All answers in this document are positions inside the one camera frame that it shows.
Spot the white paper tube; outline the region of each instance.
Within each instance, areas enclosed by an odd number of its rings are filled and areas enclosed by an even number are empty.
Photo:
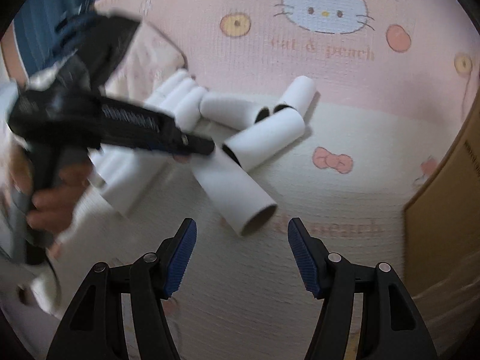
[[[191,78],[184,79],[159,105],[159,110],[173,113],[173,110],[179,105],[180,101],[194,88],[196,82]]]
[[[162,95],[163,97],[168,96],[185,78],[190,77],[190,74],[185,69],[178,69],[173,73],[165,82],[160,85],[154,93],[157,95]]]
[[[167,156],[163,154],[131,151],[100,189],[100,194],[117,212],[127,216],[166,162]]]
[[[114,179],[116,171],[130,151],[131,149],[117,147],[105,154],[106,158],[96,167],[96,172],[105,183]]]
[[[161,93],[155,91],[147,100],[145,100],[145,105],[154,110],[158,110],[164,99],[165,98]],[[104,153],[92,153],[90,159],[95,167],[95,173],[90,177],[91,184],[99,188],[105,183],[111,184],[117,180],[117,171],[123,166],[127,153],[129,152],[132,152],[132,150],[109,145],[104,148]]]
[[[315,81],[306,76],[297,77],[280,97],[273,112],[291,107],[304,117],[316,92]]]
[[[268,117],[270,110],[240,96],[208,92],[200,103],[200,114],[241,131]]]
[[[222,150],[193,156],[191,169],[213,205],[239,235],[253,232],[275,213],[277,203]]]
[[[304,133],[302,116],[293,108],[285,108],[230,137],[222,149],[249,172]]]
[[[200,120],[200,101],[207,92],[203,87],[193,88],[173,110],[175,124],[184,132],[191,132]]]

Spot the person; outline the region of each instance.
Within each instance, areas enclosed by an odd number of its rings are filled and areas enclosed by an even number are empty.
[[[32,170],[22,147],[16,142],[11,144],[7,168],[9,183],[23,193],[30,194]],[[33,229],[49,231],[55,236],[66,230],[71,224],[77,202],[88,188],[88,176],[92,170],[90,160],[61,169],[59,177],[63,183],[60,186],[39,190],[32,195],[36,209],[27,214],[28,225]],[[8,202],[8,189],[5,193]]]

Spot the hello kitty print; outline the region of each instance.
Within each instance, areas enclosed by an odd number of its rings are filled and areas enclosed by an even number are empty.
[[[348,34],[373,27],[365,0],[282,0],[279,15],[313,32]]]

